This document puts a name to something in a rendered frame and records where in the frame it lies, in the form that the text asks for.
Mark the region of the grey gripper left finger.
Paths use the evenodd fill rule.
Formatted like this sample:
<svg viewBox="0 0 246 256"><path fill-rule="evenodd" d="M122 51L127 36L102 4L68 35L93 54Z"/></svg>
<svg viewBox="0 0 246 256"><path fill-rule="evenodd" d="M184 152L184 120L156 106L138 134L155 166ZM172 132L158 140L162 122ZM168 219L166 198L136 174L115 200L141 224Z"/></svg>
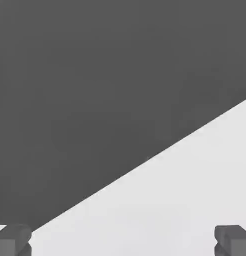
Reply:
<svg viewBox="0 0 246 256"><path fill-rule="evenodd" d="M26 224L10 224L0 230L0 256L32 256L32 230Z"/></svg>

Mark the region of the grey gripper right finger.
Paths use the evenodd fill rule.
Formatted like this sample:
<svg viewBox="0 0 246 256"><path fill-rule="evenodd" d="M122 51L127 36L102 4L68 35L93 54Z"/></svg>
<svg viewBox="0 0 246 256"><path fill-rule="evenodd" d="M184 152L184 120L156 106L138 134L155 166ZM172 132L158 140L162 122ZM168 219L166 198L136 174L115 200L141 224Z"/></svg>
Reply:
<svg viewBox="0 0 246 256"><path fill-rule="evenodd" d="M217 225L214 256L246 256L246 230L240 225Z"/></svg>

